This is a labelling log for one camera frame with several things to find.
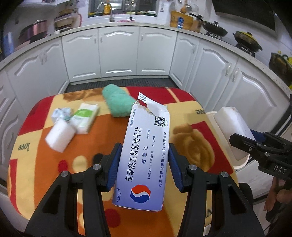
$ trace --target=window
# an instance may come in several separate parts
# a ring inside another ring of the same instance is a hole
[[[106,0],[90,0],[88,12],[94,13],[96,11],[103,11],[103,6],[97,10],[97,6]],[[113,13],[125,14],[131,9],[131,3],[133,4],[133,12],[143,11],[156,11],[158,0],[110,0],[109,3],[112,6]]]

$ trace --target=metal screw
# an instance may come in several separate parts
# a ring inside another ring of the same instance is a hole
[[[221,175],[222,177],[227,178],[229,174],[226,171],[222,171]]]
[[[197,169],[197,166],[196,165],[189,165],[189,169],[190,170],[196,170]]]
[[[62,177],[66,177],[68,174],[69,174],[68,171],[63,171],[63,172],[61,172],[61,176],[62,176]]]
[[[99,170],[101,168],[101,165],[100,164],[95,164],[95,165],[92,166],[92,168],[94,170]]]

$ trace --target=torn box flap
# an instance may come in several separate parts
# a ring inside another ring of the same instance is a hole
[[[155,116],[160,116],[161,114],[167,112],[167,106],[157,103],[156,101],[149,99],[147,96],[143,95],[139,92],[138,99],[142,100],[144,103],[147,104],[147,108],[153,113]]]

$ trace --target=green label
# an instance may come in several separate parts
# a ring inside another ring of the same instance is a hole
[[[78,115],[80,117],[90,117],[92,115],[92,110],[89,109],[79,109],[75,112],[74,115]]]

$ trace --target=table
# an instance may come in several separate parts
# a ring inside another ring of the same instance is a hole
[[[204,171],[227,171],[237,183],[227,152],[211,126],[204,110],[187,92],[176,88],[123,87],[137,99],[139,92],[168,106],[170,142],[179,154]],[[82,102],[97,101],[98,115],[89,134],[75,135],[63,153],[52,150],[45,137],[53,126],[51,114],[56,108],[76,111]],[[102,96],[102,88],[70,92],[39,101],[28,114],[16,139],[8,170],[8,195],[15,209],[30,219],[40,200],[59,175],[85,171],[96,153],[110,154],[116,142],[123,143],[129,117],[113,118]],[[102,193],[103,205],[112,237],[176,236],[181,224],[187,194],[174,185],[169,165],[163,209],[160,212],[129,210],[112,204],[113,188]],[[211,192],[207,192],[206,222],[211,222]],[[79,233],[84,233],[82,190],[77,202]]]

